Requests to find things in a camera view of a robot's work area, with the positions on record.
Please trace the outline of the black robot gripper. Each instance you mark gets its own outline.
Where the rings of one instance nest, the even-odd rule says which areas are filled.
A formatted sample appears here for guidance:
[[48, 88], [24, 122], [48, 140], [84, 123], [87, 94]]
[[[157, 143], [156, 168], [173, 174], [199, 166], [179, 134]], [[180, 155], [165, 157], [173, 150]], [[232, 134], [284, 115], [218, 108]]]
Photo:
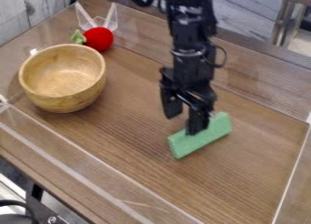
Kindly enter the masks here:
[[160, 99], [167, 119], [179, 116], [183, 104], [188, 109], [185, 134], [196, 135], [209, 125], [214, 112], [215, 92], [209, 86], [214, 79], [216, 52], [173, 56], [173, 67], [160, 68]]

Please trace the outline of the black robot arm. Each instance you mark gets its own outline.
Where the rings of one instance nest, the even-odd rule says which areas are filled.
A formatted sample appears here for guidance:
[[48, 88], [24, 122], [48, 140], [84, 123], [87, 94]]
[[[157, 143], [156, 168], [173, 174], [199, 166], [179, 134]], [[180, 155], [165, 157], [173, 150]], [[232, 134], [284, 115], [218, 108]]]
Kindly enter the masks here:
[[218, 20], [212, 0], [131, 0], [137, 6], [157, 4], [167, 14], [172, 37], [172, 66], [160, 68], [160, 97], [167, 118], [179, 116], [188, 106], [185, 134], [196, 135], [209, 126], [216, 94], [209, 86], [215, 70], [224, 66], [216, 61], [220, 49], [211, 38]]

